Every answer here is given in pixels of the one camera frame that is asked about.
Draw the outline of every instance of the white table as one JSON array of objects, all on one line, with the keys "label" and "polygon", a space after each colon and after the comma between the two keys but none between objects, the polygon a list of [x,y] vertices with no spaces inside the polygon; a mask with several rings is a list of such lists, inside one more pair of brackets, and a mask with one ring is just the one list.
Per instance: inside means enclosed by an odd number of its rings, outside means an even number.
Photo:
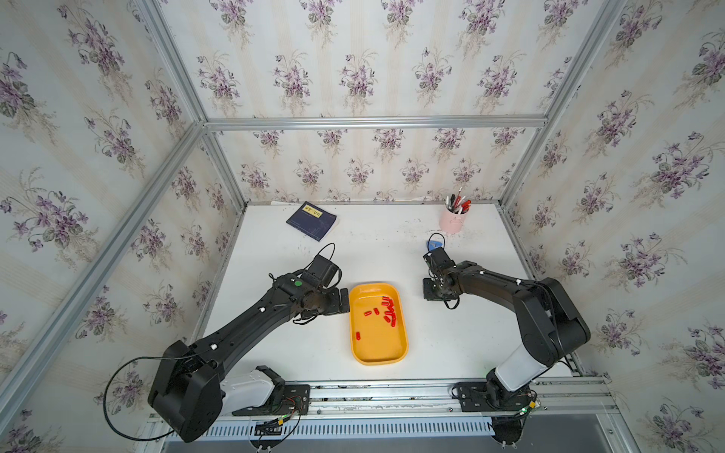
[{"label": "white table", "polygon": [[[288,381],[483,378],[521,344],[515,315],[498,304],[464,294],[460,306],[448,310],[443,302],[423,298],[426,240],[439,230],[442,205],[323,206],[338,216],[338,222],[319,243],[286,224],[298,208],[247,209],[205,335],[259,300],[272,283],[268,273],[294,272],[323,245],[335,242],[332,261],[343,272],[339,288],[380,281],[397,288],[410,350],[392,365],[361,365],[350,349],[349,315],[320,316],[308,325],[286,323],[277,328],[230,375],[267,365]],[[456,262],[469,260],[526,278],[493,204],[473,205],[464,229],[447,235],[446,241],[446,252]],[[571,373],[558,364],[546,376]]]}]

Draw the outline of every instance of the purple flower pattern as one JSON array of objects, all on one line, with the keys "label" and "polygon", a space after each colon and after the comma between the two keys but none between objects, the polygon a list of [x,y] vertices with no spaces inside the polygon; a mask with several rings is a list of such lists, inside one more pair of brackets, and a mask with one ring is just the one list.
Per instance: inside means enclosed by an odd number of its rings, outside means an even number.
[{"label": "purple flower pattern", "polygon": [[544,200],[539,200],[536,205],[536,212],[531,219],[531,226],[534,228],[531,230],[531,234],[537,235],[542,232],[545,226],[556,225],[556,217],[559,217],[559,213],[555,211],[556,200],[552,199],[549,195]]},{"label": "purple flower pattern", "polygon": [[395,193],[397,190],[395,189],[389,189],[386,191],[378,191],[375,192],[375,198],[373,198],[373,201],[395,201]]},{"label": "purple flower pattern", "polygon": [[318,136],[322,138],[322,147],[325,153],[329,153],[331,157],[340,154],[340,140],[342,140],[342,134],[344,133],[347,133],[347,129],[318,130]]},{"label": "purple flower pattern", "polygon": [[219,253],[224,253],[224,251],[229,246],[229,233],[226,231],[222,231],[219,233],[219,236],[214,240],[214,244],[217,244],[217,250]]},{"label": "purple flower pattern", "polygon": [[199,211],[199,191],[196,189],[196,181],[189,167],[185,166],[176,173],[176,179],[171,183],[171,188],[176,199],[183,198],[184,204],[189,211]]},{"label": "purple flower pattern", "polygon": [[262,170],[262,163],[253,162],[242,164],[239,177],[243,183],[249,184],[249,188],[257,198],[264,199],[267,196],[267,189],[270,186],[267,173]]},{"label": "purple flower pattern", "polygon": [[566,280],[572,275],[581,275],[586,278],[589,276],[589,269],[592,267],[595,266],[589,260],[589,247],[584,243],[583,239],[576,244],[566,244],[564,258],[559,263],[561,280]]},{"label": "purple flower pattern", "polygon": [[[4,324],[9,316],[0,311],[0,317],[0,324]],[[25,323],[20,323],[13,329],[0,331],[0,373],[10,373],[28,348],[28,340],[18,338],[24,328]]]},{"label": "purple flower pattern", "polygon": [[632,98],[629,90],[622,91],[618,101],[612,101],[607,108],[597,115],[602,125],[587,136],[589,145],[585,154],[595,157],[607,156],[607,146],[616,148],[622,138],[629,137],[634,125],[637,124],[637,113],[640,107],[647,108],[655,103],[649,95]]},{"label": "purple flower pattern", "polygon": [[682,75],[683,83],[675,93],[684,93],[685,99],[675,108],[695,107],[698,102],[705,101],[709,91],[718,91],[717,83],[725,74],[725,28],[708,33],[703,39],[708,40],[700,47],[699,55],[703,60],[690,74]]},{"label": "purple flower pattern", "polygon": [[395,150],[400,149],[403,138],[403,129],[375,129],[373,141],[379,143],[375,157],[380,157],[381,163],[392,161],[398,155]]},{"label": "purple flower pattern", "polygon": [[539,162],[539,177],[546,178],[555,165],[566,162],[566,155],[569,151],[571,151],[571,148],[566,146],[566,135],[558,130],[544,145],[544,156]]},{"label": "purple flower pattern", "polygon": [[458,46],[463,47],[463,59],[475,57],[486,46],[486,35],[496,31],[497,20],[503,16],[505,0],[465,0],[458,16],[468,24],[458,35]]},{"label": "purple flower pattern", "polygon": [[228,209],[224,201],[224,186],[221,183],[208,184],[207,196],[209,197],[209,205],[216,209],[222,217],[226,217]]},{"label": "purple flower pattern", "polygon": [[[130,410],[141,409],[144,406],[144,394],[150,389],[148,382],[144,382],[136,371],[138,362],[132,362],[125,374],[116,376],[109,387],[109,394],[106,398],[106,409],[110,415],[116,415],[123,408]],[[103,392],[94,396],[93,401],[97,405],[103,404]]]},{"label": "purple flower pattern", "polygon": [[362,159],[351,159],[350,165],[345,169],[350,185],[361,194],[368,188],[368,178],[375,172],[373,167]]},{"label": "purple flower pattern", "polygon": [[564,80],[564,75],[566,75],[569,63],[571,63],[571,57],[566,57],[561,67],[558,67],[556,71],[550,73],[549,80],[547,80],[546,85],[544,85],[544,88],[549,89],[549,93],[539,100],[540,110],[545,111],[549,107],[549,104],[551,104],[552,99],[554,99],[554,95],[559,90],[559,85]]},{"label": "purple flower pattern", "polygon": [[209,5],[214,10],[222,13],[221,19],[224,23],[222,28],[227,32],[229,41],[232,37],[236,38],[242,50],[247,47],[252,37],[244,16],[247,13],[245,7],[251,3],[254,3],[254,0],[209,0]]},{"label": "purple flower pattern", "polygon": [[182,227],[181,242],[183,242],[187,255],[195,256],[201,262],[209,260],[209,248],[202,237],[202,226],[192,225],[189,228]]},{"label": "purple flower pattern", "polygon": [[283,203],[299,203],[299,197],[296,193],[289,193],[283,189],[276,188],[274,190],[274,201],[282,201]]},{"label": "purple flower pattern", "polygon": [[274,86],[281,87],[284,94],[280,96],[282,108],[289,108],[293,117],[302,116],[305,107],[309,105],[306,97],[310,97],[310,76],[302,67],[300,61],[307,54],[300,51],[293,51],[287,58],[284,55],[277,55],[278,66],[274,68]]},{"label": "purple flower pattern", "polygon": [[309,11],[307,20],[307,29],[312,33],[312,39],[316,36],[320,37],[320,47],[324,48],[326,44],[332,43],[332,37],[335,33],[332,31],[334,24],[332,23],[332,13],[335,3],[342,3],[342,0],[299,0],[302,9]]},{"label": "purple flower pattern", "polygon": [[421,185],[423,176],[431,171],[426,165],[427,162],[421,162],[417,157],[405,161],[405,166],[400,169],[400,173],[405,178],[405,188],[410,192],[414,192]]},{"label": "purple flower pattern", "polygon": [[86,311],[86,316],[80,321],[75,337],[88,338],[88,335],[97,336],[98,342],[113,341],[114,334],[120,329],[126,333],[128,319],[124,312],[111,307],[108,298],[103,294],[109,291],[108,286],[103,287],[101,296],[97,296],[94,303]]},{"label": "purple flower pattern", "polygon": [[527,254],[529,256],[529,264],[531,264],[531,267],[534,269],[536,276],[541,277],[542,275],[546,275],[546,268],[549,265],[549,262],[544,258],[546,255],[544,244],[539,244],[536,247],[529,247],[529,252]]},{"label": "purple flower pattern", "polygon": [[226,117],[235,117],[236,108],[241,105],[235,101],[239,98],[239,92],[236,90],[238,82],[234,78],[234,73],[224,65],[228,57],[227,54],[219,52],[214,53],[211,59],[197,57],[197,62],[203,65],[197,75],[202,79],[200,86],[212,92],[212,106]]},{"label": "purple flower pattern", "polygon": [[176,326],[178,320],[184,321],[183,308],[174,302],[174,296],[171,294],[173,290],[173,286],[164,285],[162,282],[158,291],[146,295],[149,300],[144,304],[144,311],[151,315],[152,325],[167,323]]},{"label": "purple flower pattern", "polygon": [[103,112],[94,112],[92,118],[84,117],[86,126],[96,136],[96,152],[107,157],[115,157],[120,169],[132,178],[146,179],[144,156],[131,143],[127,120],[114,115],[114,110],[106,116]]},{"label": "purple flower pattern", "polygon": [[717,453],[719,449],[713,443],[712,433],[715,426],[706,426],[703,421],[705,411],[700,407],[688,406],[684,409],[665,398],[657,415],[645,413],[638,421],[647,431],[642,437],[649,447],[661,450],[662,447],[687,453]]},{"label": "purple flower pattern", "polygon": [[627,309],[622,313],[609,309],[605,324],[597,326],[594,348],[604,354],[611,354],[617,349],[626,349],[632,356],[638,356],[645,343],[638,334],[642,320],[635,319],[634,310]]},{"label": "purple flower pattern", "polygon": [[186,131],[186,121],[181,119],[181,107],[178,96],[162,79],[163,69],[154,71],[154,79],[147,80],[144,86],[151,93],[150,105],[156,113],[157,120],[165,120],[166,128],[172,137],[181,139]]},{"label": "purple flower pattern", "polygon": [[627,60],[627,54],[632,53],[634,42],[649,30],[657,30],[662,22],[662,2],[659,0],[629,1],[619,17],[619,30],[612,41],[605,58],[609,59],[606,69]]},{"label": "purple flower pattern", "polygon": [[57,248],[56,260],[70,269],[77,267],[76,259],[91,262],[100,250],[94,238],[98,228],[83,227],[88,217],[75,206],[77,198],[35,186],[43,178],[39,170],[39,167],[31,170],[27,179],[23,179],[21,171],[18,183],[23,196],[8,196],[0,202],[3,213],[25,217],[22,222],[14,222],[14,234],[10,238],[25,238],[32,252],[52,242]]},{"label": "purple flower pattern", "polygon": [[164,243],[166,235],[161,231],[161,223],[155,222],[154,219],[149,219],[146,223],[147,225],[141,227],[136,239],[131,242],[129,252],[133,252],[139,261],[148,257],[149,265],[156,272],[160,272],[161,266],[170,270],[171,243]]},{"label": "purple flower pattern", "polygon": [[629,283],[636,288],[643,287],[648,281],[658,283],[665,273],[665,264],[670,259],[679,264],[687,264],[682,256],[682,250],[674,247],[663,247],[662,238],[652,233],[645,241],[642,238],[632,237],[631,242],[621,244],[624,258],[613,258],[606,262],[610,268],[604,279],[609,280],[611,286],[623,287],[629,292]]},{"label": "purple flower pattern", "polygon": [[705,177],[710,175],[715,151],[725,153],[725,142],[705,146],[704,140],[703,134],[692,132],[684,144],[667,144],[665,152],[652,157],[658,171],[645,173],[632,183],[633,187],[639,187],[632,201],[641,200],[641,207],[651,207],[654,203],[665,207],[665,196],[677,200],[687,189],[700,190]]},{"label": "purple flower pattern", "polygon": [[565,28],[566,21],[574,10],[579,5],[585,5],[589,0],[545,0],[544,11],[546,17],[544,17],[544,24],[539,27],[539,38],[537,41],[545,39],[543,49],[548,46],[556,44],[556,41],[561,37],[561,34]]},{"label": "purple flower pattern", "polygon": [[196,279],[196,289],[191,293],[191,298],[196,303],[196,308],[204,308],[207,306],[207,298],[209,297],[209,290],[212,287],[210,280],[204,280],[202,274]]},{"label": "purple flower pattern", "polygon": [[612,192],[614,179],[607,176],[607,172],[602,173],[596,180],[587,180],[584,186],[584,195],[576,202],[573,212],[578,217],[574,222],[589,223],[595,212],[609,212],[614,208],[614,200],[619,199],[619,195]]},{"label": "purple flower pattern", "polygon": [[491,148],[491,154],[496,153],[494,158],[506,154],[513,140],[524,132],[526,128],[494,128],[494,145]]},{"label": "purple flower pattern", "polygon": [[433,53],[431,53],[426,47],[420,63],[413,67],[415,79],[418,80],[415,92],[418,93],[418,102],[425,101],[423,107],[433,104],[438,99],[443,77],[450,75],[453,71],[451,65],[448,64],[449,58],[453,58],[453,56],[441,56],[441,52],[436,48],[433,48]]},{"label": "purple flower pattern", "polygon": [[128,104],[133,95],[128,83],[131,76],[121,70],[125,61],[116,48],[116,38],[109,34],[106,25],[95,20],[87,9],[77,4],[73,7],[61,5],[58,12],[70,25],[70,44],[78,47],[80,63],[94,63],[101,73],[99,82],[106,88],[108,95],[111,98],[118,95]]},{"label": "purple flower pattern", "polygon": [[477,85],[485,88],[482,94],[476,97],[475,108],[481,115],[487,115],[501,105],[502,98],[508,96],[511,87],[516,83],[516,69],[514,63],[525,54],[519,51],[513,52],[509,57],[496,55],[493,59],[493,66],[488,66],[483,71],[483,76]]},{"label": "purple flower pattern", "polygon": [[255,138],[260,140],[260,148],[267,154],[272,155],[272,159],[282,154],[279,147],[279,136],[284,134],[284,130],[256,130],[252,133]]},{"label": "purple flower pattern", "polygon": [[[20,419],[26,421],[33,414],[31,410],[23,410]],[[46,453],[60,451],[63,441],[60,432],[48,431],[40,436],[26,424],[14,425],[3,440],[6,453]]]},{"label": "purple flower pattern", "polygon": [[312,194],[320,188],[319,180],[323,173],[322,167],[319,164],[313,164],[309,159],[298,159],[297,168],[294,170],[294,174],[300,178],[300,183]]},{"label": "purple flower pattern", "polygon": [[52,114],[42,112],[45,102],[39,102],[28,93],[28,84],[22,81],[20,70],[28,66],[15,52],[9,52],[0,71],[0,114],[12,121],[7,125],[11,129],[22,128],[22,133],[31,142],[35,143],[33,130],[38,126],[52,144],[55,144],[55,132],[58,129],[51,120]]},{"label": "purple flower pattern", "polygon": [[348,201],[350,201],[350,195],[348,195],[345,192],[340,192],[340,189],[330,188],[327,190],[327,196],[325,197],[325,201],[348,202]]},{"label": "purple flower pattern", "polygon": [[461,159],[458,166],[453,169],[454,186],[466,188],[473,176],[481,172],[481,164],[471,159]]},{"label": "purple flower pattern", "polygon": [[666,366],[669,375],[678,381],[689,381],[700,390],[705,381],[713,390],[725,388],[725,337],[723,328],[706,323],[701,328],[687,328],[689,340],[664,344],[661,349],[670,351],[660,365]]},{"label": "purple flower pattern", "polygon": [[348,54],[345,61],[351,64],[342,67],[340,71],[340,86],[347,88],[343,107],[350,107],[353,115],[362,115],[365,108],[370,105],[370,97],[373,95],[373,84],[375,71],[370,67],[372,59],[377,55],[375,52],[366,50],[359,57]]},{"label": "purple flower pattern", "polygon": [[396,48],[409,35],[407,27],[416,2],[423,3],[423,0],[380,0],[380,5],[388,13],[384,25],[388,41],[394,39]]}]

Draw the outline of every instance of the vent grille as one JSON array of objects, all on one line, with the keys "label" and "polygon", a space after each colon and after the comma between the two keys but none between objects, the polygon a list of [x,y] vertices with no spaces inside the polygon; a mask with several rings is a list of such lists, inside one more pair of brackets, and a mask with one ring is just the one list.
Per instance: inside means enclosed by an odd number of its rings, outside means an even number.
[{"label": "vent grille", "polygon": [[[249,440],[254,426],[251,420],[224,420],[212,425],[199,441]],[[287,422],[278,436],[265,439],[281,439],[294,428],[295,420]],[[490,417],[416,417],[361,420],[302,420],[290,439],[385,439],[392,437],[457,437],[493,436]],[[177,433],[168,441],[180,441]]]}]

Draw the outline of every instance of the metal beam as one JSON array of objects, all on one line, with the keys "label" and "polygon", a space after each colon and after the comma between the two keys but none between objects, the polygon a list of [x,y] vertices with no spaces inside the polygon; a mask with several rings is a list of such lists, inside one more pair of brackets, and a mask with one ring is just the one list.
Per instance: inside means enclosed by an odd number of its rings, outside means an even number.
[{"label": "metal beam", "polygon": [[43,380],[57,355],[65,347],[68,336],[78,326],[91,301],[101,292],[118,263],[128,252],[141,226],[157,206],[179,168],[189,157],[202,133],[201,122],[195,122],[174,146],[161,168],[146,185],[118,226],[106,241],[96,259],[83,271],[0,386],[0,438],[4,438],[25,402]]},{"label": "metal beam", "polygon": [[236,182],[236,178],[234,178],[234,172],[231,169],[231,165],[229,165],[224,151],[222,151],[216,133],[209,132],[208,129],[204,128],[202,140],[207,148],[210,159],[217,168],[220,178],[227,187],[227,190],[229,190],[236,211],[244,211],[244,208],[247,207],[247,202],[244,201],[244,195],[242,195],[239,184]]},{"label": "metal beam", "polygon": [[521,188],[524,178],[536,162],[541,149],[544,147],[544,143],[546,143],[546,139],[556,128],[569,101],[581,84],[581,80],[586,75],[589,67],[592,66],[597,52],[604,44],[609,31],[618,23],[619,15],[625,3],[626,0],[607,0],[600,8],[592,26],[589,28],[587,36],[576,52],[576,56],[571,61],[571,66],[566,71],[564,80],[562,80],[559,89],[554,95],[554,99],[547,109],[546,117],[549,119],[549,122],[543,125],[541,130],[536,132],[534,139],[531,140],[529,147],[524,152],[521,161],[511,175],[511,180],[506,185],[506,189],[501,197],[502,206],[509,207],[513,203],[518,189]]},{"label": "metal beam", "polygon": [[301,130],[375,128],[520,128],[546,125],[544,115],[430,117],[213,118],[209,130]]},{"label": "metal beam", "polygon": [[186,104],[186,111],[194,121],[205,121],[204,107],[194,90],[194,82],[186,72],[181,60],[181,54],[176,47],[170,29],[161,13],[161,6],[154,0],[136,0],[138,10],[148,27],[154,42],[156,43],[159,55],[163,60],[168,72],[176,85],[181,90],[181,100]]}]

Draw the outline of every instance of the white arm segment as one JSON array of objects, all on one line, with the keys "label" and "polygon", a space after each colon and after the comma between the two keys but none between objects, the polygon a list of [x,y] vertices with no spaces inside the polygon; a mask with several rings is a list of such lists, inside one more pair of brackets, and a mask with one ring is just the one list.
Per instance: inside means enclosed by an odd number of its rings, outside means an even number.
[{"label": "white arm segment", "polygon": [[537,362],[522,344],[496,367],[495,373],[506,390],[517,391],[546,369],[547,366]]},{"label": "white arm segment", "polygon": [[264,404],[274,390],[269,377],[259,370],[242,376],[232,376],[220,385],[226,394],[222,399],[220,415],[232,413],[245,407],[257,407]]}]

